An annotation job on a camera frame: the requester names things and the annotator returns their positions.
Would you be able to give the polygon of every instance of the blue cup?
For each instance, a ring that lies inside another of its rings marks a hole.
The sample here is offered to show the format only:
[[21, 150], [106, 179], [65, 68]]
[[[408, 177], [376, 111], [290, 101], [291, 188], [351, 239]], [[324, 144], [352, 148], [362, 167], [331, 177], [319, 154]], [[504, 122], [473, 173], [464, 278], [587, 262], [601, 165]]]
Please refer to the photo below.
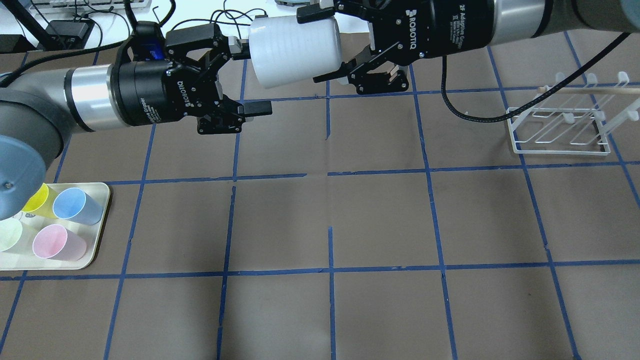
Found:
[[53, 202], [53, 213], [60, 219], [93, 225], [102, 218], [102, 206], [82, 189], [69, 188]]

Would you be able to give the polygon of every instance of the black metal bar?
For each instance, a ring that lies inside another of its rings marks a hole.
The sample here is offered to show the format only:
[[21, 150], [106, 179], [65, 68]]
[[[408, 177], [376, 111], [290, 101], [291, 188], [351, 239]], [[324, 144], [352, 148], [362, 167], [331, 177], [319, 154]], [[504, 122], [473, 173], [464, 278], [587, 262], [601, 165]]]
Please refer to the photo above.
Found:
[[33, 36], [38, 39], [40, 44], [45, 50], [61, 50], [62, 46], [59, 42], [53, 40], [51, 35], [40, 26], [40, 24], [34, 19], [31, 14], [20, 4], [20, 1], [16, 0], [0, 0], [4, 6], [9, 10], [18, 21], [24, 25], [27, 30]]

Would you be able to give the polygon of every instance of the yellow cup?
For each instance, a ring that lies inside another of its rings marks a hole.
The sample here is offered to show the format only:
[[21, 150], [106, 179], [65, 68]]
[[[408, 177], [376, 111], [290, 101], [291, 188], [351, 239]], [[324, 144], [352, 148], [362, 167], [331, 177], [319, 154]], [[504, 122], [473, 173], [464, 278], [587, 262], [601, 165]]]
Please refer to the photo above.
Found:
[[27, 201], [22, 209], [25, 213], [31, 213], [45, 218], [58, 218], [53, 213], [53, 202], [58, 193], [42, 184], [40, 189]]

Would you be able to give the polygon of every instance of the tray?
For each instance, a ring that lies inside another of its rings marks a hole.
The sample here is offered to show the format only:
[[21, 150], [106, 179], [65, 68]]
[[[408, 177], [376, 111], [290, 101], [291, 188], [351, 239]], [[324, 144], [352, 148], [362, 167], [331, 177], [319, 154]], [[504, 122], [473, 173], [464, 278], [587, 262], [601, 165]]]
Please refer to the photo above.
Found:
[[87, 267], [95, 257], [96, 250], [100, 237], [102, 236], [102, 229], [109, 210], [109, 202], [111, 200], [111, 189], [105, 183], [77, 183], [77, 184], [47, 184], [53, 190], [58, 193], [68, 188], [80, 188], [98, 202], [103, 208], [102, 218], [97, 224], [83, 225], [68, 220], [62, 219], [50, 219], [39, 216], [34, 216], [25, 212], [17, 213], [13, 216], [24, 222], [27, 225], [31, 225], [40, 230], [45, 226], [51, 224], [60, 224], [67, 229], [78, 234], [81, 238], [86, 240], [86, 252], [84, 256], [77, 261], [60, 261], [50, 259], [40, 259], [37, 256], [31, 255], [17, 255], [0, 252], [0, 271], [1, 270], [79, 270]]

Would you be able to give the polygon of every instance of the cup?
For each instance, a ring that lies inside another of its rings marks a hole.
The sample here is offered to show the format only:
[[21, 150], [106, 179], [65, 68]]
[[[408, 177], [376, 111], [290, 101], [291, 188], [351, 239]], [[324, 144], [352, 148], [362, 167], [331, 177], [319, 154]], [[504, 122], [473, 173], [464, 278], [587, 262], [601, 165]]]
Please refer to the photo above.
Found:
[[42, 184], [40, 189], [27, 201], [22, 210], [25, 213], [39, 215], [45, 218], [57, 218], [53, 213], [53, 202], [58, 193], [47, 184]]
[[342, 64], [334, 18], [298, 24], [296, 16], [255, 19], [249, 30], [251, 59], [264, 88], [336, 71]]
[[0, 221], [0, 252], [31, 255], [31, 242], [37, 233], [33, 227], [14, 218]]
[[53, 202], [53, 213], [63, 220], [93, 225], [102, 218], [102, 206], [81, 189], [69, 188]]
[[53, 224], [33, 239], [33, 253], [40, 259], [76, 261], [86, 252], [86, 241], [64, 226]]

